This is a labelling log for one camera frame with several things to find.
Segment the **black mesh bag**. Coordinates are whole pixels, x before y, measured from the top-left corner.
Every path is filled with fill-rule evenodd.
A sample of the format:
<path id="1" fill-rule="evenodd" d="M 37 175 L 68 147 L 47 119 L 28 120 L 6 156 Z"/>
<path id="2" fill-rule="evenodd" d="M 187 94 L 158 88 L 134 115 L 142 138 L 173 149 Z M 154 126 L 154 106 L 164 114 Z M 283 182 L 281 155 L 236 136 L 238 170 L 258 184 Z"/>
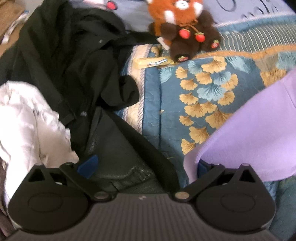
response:
<path id="1" fill-rule="evenodd" d="M 98 157 L 92 176 L 103 190 L 121 193 L 174 193 L 174 165 L 146 138 L 114 113 L 95 109 L 85 154 Z"/>

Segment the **blue floral quilt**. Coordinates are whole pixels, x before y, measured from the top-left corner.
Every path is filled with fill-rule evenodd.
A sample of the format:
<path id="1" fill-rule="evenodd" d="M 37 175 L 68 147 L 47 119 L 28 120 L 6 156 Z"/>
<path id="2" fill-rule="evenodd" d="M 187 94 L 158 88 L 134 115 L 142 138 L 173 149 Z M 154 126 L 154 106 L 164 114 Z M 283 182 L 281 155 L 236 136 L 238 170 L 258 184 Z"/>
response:
<path id="1" fill-rule="evenodd" d="M 260 91 L 295 70 L 295 13 L 220 23 L 214 52 L 175 65 L 138 69 L 135 59 L 169 57 L 162 44 L 135 46 L 124 73 L 138 85 L 140 100 L 120 116 L 175 166 L 189 184 L 186 154 L 208 140 Z M 270 231 L 281 240 L 295 235 L 295 175 L 264 181 L 276 202 Z"/>

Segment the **grey blue printed pillow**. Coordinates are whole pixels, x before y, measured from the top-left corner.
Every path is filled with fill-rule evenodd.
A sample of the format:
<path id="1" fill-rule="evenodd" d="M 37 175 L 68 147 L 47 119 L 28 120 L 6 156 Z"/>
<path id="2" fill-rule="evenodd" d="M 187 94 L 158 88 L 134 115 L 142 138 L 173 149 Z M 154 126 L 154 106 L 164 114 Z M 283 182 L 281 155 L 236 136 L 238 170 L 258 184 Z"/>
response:
<path id="1" fill-rule="evenodd" d="M 290 12 L 287 1 L 70 1 L 75 8 L 98 8 L 115 13 L 128 30 L 146 32 L 152 22 L 180 24 L 177 17 L 191 20 L 207 10 L 214 23 L 260 15 Z"/>

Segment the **red panda plush toy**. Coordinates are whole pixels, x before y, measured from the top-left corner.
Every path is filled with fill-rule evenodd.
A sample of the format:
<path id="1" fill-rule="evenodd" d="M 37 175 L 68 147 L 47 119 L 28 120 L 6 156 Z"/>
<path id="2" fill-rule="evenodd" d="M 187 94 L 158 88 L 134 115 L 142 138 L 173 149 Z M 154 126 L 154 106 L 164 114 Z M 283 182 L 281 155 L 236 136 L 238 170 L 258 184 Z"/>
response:
<path id="1" fill-rule="evenodd" d="M 147 6 L 154 20 L 149 32 L 163 38 L 174 62 L 184 62 L 201 51 L 211 52 L 219 47 L 221 35 L 203 1 L 152 0 L 147 1 Z"/>

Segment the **grey brown garment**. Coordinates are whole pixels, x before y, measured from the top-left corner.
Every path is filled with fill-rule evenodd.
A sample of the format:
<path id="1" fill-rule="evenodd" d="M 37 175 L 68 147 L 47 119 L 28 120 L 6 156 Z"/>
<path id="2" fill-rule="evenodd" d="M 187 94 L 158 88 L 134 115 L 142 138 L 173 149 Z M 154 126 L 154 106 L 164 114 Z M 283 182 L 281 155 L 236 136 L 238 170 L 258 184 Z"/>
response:
<path id="1" fill-rule="evenodd" d="M 0 171 L 0 226 L 1 226 L 1 240 L 4 240 L 10 236 L 15 228 L 13 227 L 11 220 L 7 214 L 7 208 L 4 203 L 4 183 L 6 180 L 6 163 L 1 159 L 1 171 Z"/>

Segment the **white puffy garment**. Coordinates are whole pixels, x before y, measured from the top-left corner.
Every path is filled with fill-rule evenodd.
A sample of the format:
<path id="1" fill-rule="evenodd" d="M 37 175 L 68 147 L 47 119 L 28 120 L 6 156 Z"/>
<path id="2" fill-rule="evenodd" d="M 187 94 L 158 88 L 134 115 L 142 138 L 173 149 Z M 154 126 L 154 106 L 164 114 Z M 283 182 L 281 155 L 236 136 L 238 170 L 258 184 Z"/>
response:
<path id="1" fill-rule="evenodd" d="M 71 149 L 70 130 L 41 92 L 28 83 L 1 85 L 1 159 L 5 204 L 35 164 L 58 168 L 79 161 Z"/>

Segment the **black jacket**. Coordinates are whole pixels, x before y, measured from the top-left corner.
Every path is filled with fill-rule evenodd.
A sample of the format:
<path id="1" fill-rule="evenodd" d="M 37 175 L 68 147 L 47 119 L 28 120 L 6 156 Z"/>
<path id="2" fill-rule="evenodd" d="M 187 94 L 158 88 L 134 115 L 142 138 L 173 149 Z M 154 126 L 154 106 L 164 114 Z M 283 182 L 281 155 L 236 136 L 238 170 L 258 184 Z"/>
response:
<path id="1" fill-rule="evenodd" d="M 147 32 L 128 31 L 111 11 L 44 1 L 1 57 L 1 83 L 37 87 L 70 130 L 77 153 L 91 141 L 97 108 L 108 112 L 107 119 L 137 153 L 155 153 L 151 143 L 114 114 L 139 101 L 135 80 L 121 72 L 133 47 L 155 42 Z"/>

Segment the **yellow snack wrapper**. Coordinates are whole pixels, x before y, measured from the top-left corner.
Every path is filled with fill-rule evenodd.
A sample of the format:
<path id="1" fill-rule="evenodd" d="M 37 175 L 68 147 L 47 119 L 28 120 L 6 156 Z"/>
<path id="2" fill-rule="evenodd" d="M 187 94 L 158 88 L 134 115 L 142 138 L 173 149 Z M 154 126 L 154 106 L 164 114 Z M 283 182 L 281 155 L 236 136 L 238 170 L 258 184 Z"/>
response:
<path id="1" fill-rule="evenodd" d="M 138 58 L 134 62 L 138 69 L 175 65 L 170 57 Z"/>

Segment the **purple shirt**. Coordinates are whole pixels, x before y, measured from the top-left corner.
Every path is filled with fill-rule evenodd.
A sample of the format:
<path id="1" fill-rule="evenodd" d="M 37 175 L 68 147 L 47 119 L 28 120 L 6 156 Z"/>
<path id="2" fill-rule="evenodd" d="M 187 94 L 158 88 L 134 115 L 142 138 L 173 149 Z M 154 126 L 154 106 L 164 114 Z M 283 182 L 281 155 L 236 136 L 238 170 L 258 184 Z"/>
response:
<path id="1" fill-rule="evenodd" d="M 189 182 L 197 180 L 201 160 L 226 168 L 250 164 L 262 181 L 295 175 L 295 70 L 248 100 L 186 154 Z"/>

